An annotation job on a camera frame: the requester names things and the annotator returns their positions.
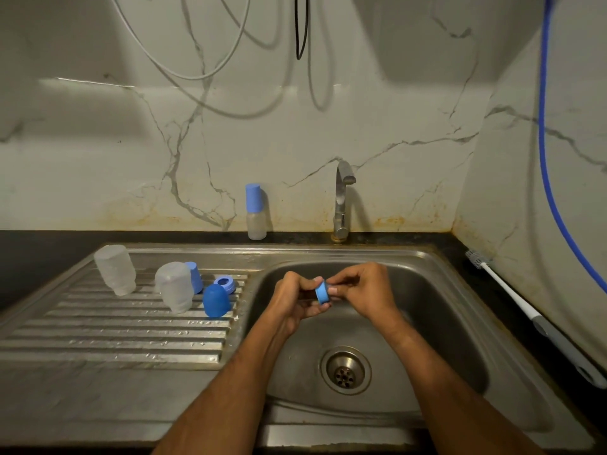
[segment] brush bristles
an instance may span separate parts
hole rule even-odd
[[[472,262],[472,264],[476,268],[480,268],[481,264],[484,262],[484,259],[482,258],[480,252],[466,251],[466,257]]]

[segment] forearm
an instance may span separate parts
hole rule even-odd
[[[269,377],[286,338],[281,322],[264,313],[154,453],[250,454]]]
[[[407,370],[441,455],[543,452],[436,353],[402,316],[375,322]]]

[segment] hand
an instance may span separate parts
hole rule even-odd
[[[313,301],[313,293],[302,294],[302,291],[312,291],[322,282],[322,277],[317,276],[308,280],[293,271],[285,273],[283,279],[276,283],[274,295],[269,301],[266,313],[277,318],[287,335],[295,333],[299,322],[304,318],[324,313],[331,307],[331,303],[320,305]]]
[[[346,298],[354,309],[375,324],[398,312],[388,278],[388,268],[376,262],[354,265],[327,280],[329,295]]]

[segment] black cable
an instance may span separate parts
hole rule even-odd
[[[295,0],[295,56],[297,60],[303,57],[305,50],[305,41],[308,38],[308,22],[310,20],[310,0],[305,0],[305,28],[303,31],[302,50],[299,50],[299,15],[297,13],[297,0]]]

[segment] faucet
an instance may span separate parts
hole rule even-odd
[[[338,171],[335,176],[335,215],[333,216],[333,234],[331,239],[334,243],[343,243],[350,230],[345,226],[345,186],[356,183],[356,177],[352,172],[352,166],[345,160],[340,160]]]

